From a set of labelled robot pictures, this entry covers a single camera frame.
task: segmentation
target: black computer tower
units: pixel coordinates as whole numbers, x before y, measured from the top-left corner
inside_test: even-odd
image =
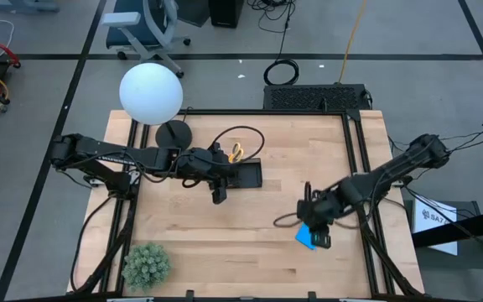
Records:
[[[211,23],[214,26],[235,28],[245,0],[208,0]]]

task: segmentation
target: blue object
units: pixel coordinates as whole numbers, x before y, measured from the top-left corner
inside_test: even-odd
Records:
[[[311,243],[311,234],[309,227],[305,225],[304,223],[301,224],[301,227],[299,228],[298,235],[295,236],[296,240],[303,243],[306,247],[310,248],[311,250],[315,250],[316,246]]]

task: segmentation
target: office chair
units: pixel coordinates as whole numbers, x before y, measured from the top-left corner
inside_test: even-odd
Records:
[[[174,0],[118,0],[114,13],[104,14],[101,21],[102,25],[110,27],[106,47],[118,47],[117,57],[120,60],[127,59],[124,50],[137,52],[142,62],[157,55],[171,64],[176,69],[176,76],[182,78],[184,72],[167,55],[173,43],[191,43],[187,36],[174,37],[178,23],[177,10]]]

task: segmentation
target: wooden table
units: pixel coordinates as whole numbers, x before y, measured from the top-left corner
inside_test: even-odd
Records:
[[[392,157],[382,113],[361,112],[361,121],[370,164],[375,169]],[[298,227],[275,228],[272,224],[276,217],[295,211],[305,181],[310,181],[313,188],[324,189],[350,174],[340,117],[189,115],[187,123],[193,131],[192,146],[204,148],[225,128],[248,125],[260,129],[266,137],[266,145],[258,155],[263,187],[228,190],[227,200],[216,206],[206,184],[184,189],[181,180],[161,184],[143,180],[132,244],[163,245],[173,269],[167,282],[156,289],[148,293],[126,290],[125,295],[180,297],[193,289],[198,297],[301,298],[307,297],[309,291],[315,291],[319,298],[371,296],[358,230],[333,225],[331,249],[312,251],[294,239]],[[130,124],[124,111],[111,112],[104,139],[126,145]],[[150,130],[149,146],[155,145],[156,129]],[[352,122],[351,133],[358,169],[362,171]],[[247,130],[236,130],[220,140],[224,150],[235,142],[250,154],[260,138]],[[399,190],[392,189],[388,197],[402,202]],[[105,189],[94,189],[87,215],[105,198]],[[113,201],[102,209],[85,231],[75,270],[77,284],[83,284],[106,251],[114,205]],[[404,210],[382,202],[380,212],[388,254],[411,284],[423,291]],[[355,225],[356,215],[341,222]],[[379,290],[384,293],[381,263],[373,254]],[[118,259],[113,264],[109,289],[115,288]]]

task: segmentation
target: white globe lamp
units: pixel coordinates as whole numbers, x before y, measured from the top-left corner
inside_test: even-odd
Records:
[[[147,125],[163,124],[156,132],[159,147],[189,147],[190,127],[182,121],[171,121],[184,100],[182,85],[171,70],[155,63],[134,66],[122,78],[119,97],[134,120]]]

